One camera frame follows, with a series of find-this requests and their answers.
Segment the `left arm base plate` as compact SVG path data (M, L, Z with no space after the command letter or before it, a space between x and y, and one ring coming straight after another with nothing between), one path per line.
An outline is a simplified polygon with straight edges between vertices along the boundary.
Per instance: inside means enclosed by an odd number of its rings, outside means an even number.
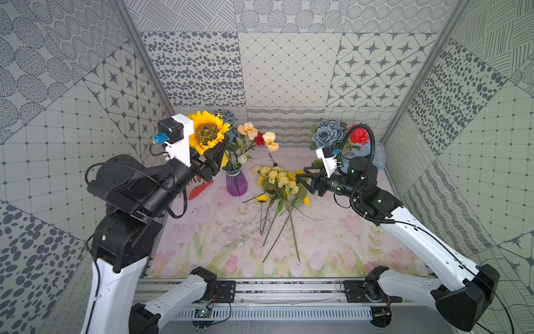
M206 283L203 295L200 301L215 301L224 300L230 303L234 302L236 292L236 281L222 280L220 281L216 274L203 268L197 267L190 275L199 276Z

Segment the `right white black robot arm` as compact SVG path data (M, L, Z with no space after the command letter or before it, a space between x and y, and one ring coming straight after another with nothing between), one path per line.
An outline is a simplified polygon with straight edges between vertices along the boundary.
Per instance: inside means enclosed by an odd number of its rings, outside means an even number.
M360 129L370 143L368 155L351 158L346 171L342 171L341 150L335 146L318 147L316 154L323 165L306 167L297 180L308 192L319 196L328 191L346 196L350 209L394 235L435 274L435 278L411 276L379 265L365 278L369 299L390 296L409 300L437 311L458 330L471 331L493 300L499 298L499 272L490 264L478 265L454 250L416 219L397 197L378 186L372 129L356 125L343 136L342 143Z

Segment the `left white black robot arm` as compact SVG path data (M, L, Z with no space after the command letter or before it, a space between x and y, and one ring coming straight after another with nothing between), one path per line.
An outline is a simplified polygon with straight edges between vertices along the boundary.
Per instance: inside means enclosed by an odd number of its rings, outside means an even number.
M107 203L108 212L86 242L93 282L83 333L158 333L195 302L232 302L232 295L218 287L217 276L202 267L162 296L145 303L133 299L161 219L172 216L172 202L186 195L193 178L210 181L218 174L227 146L222 141L203 155L187 148L190 166L172 159L146 168L126 154L94 165L88 191Z

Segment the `yellow rose bunch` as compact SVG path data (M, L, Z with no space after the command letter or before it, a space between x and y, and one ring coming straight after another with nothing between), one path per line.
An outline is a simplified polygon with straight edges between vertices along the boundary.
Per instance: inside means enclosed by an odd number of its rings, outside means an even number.
M279 217L281 218L283 214L286 214L286 218L284 223L281 225L281 228L276 236L276 238L272 239L272 243L270 245L270 248L268 249L263 262L267 261L270 254L273 252L273 249L275 248L276 244L280 240L283 231L288 226L288 223L292 221L292 214L293 210L296 209L296 203L299 199L298 195L301 190L300 186L296 182L296 176L291 172L286 172L285 169L283 169L280 166L277 167L269 167L269 166L255 166L252 169L252 173L254 176L257 177L257 181L261 175L266 176L267 180L263 187L260 187L261 194L267 193L270 196L279 196L282 198L288 198L291 202L289 203L289 207L287 210L285 210ZM271 230L270 235L268 236L267 244L270 240L270 236L273 232L275 223L273 224L273 228Z

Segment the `large sunflower vase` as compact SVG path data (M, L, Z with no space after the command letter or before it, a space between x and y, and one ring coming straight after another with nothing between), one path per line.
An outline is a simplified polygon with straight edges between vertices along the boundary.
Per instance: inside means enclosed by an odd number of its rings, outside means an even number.
M293 174L296 176L296 182L297 182L297 184L298 184L298 185L300 186L300 188L301 188L301 190L300 190L300 192L299 192L299 195L298 195L299 199L298 199L298 201L297 201L297 203L296 203L296 209L293 210L293 213L294 213L295 211L298 212L300 206L305 205L305 204L303 203L303 200L304 200L304 198L305 198L306 196L308 196L308 190L307 190L307 188L305 187L305 185L304 185L302 182L298 182L298 181L297 181L297 177L298 177L298 176L301 176L303 173L304 173L303 171L297 171L297 172L293 173ZM288 226L291 227L291 232L292 232L292 235L293 235L293 243L294 243L294 246L295 246L297 259L300 260L300 254L299 254L299 250L298 250L298 243L297 243L297 241L296 241L296 232L295 232L295 228L294 228L293 214L292 214L292 221L290 221L290 222L288 223Z

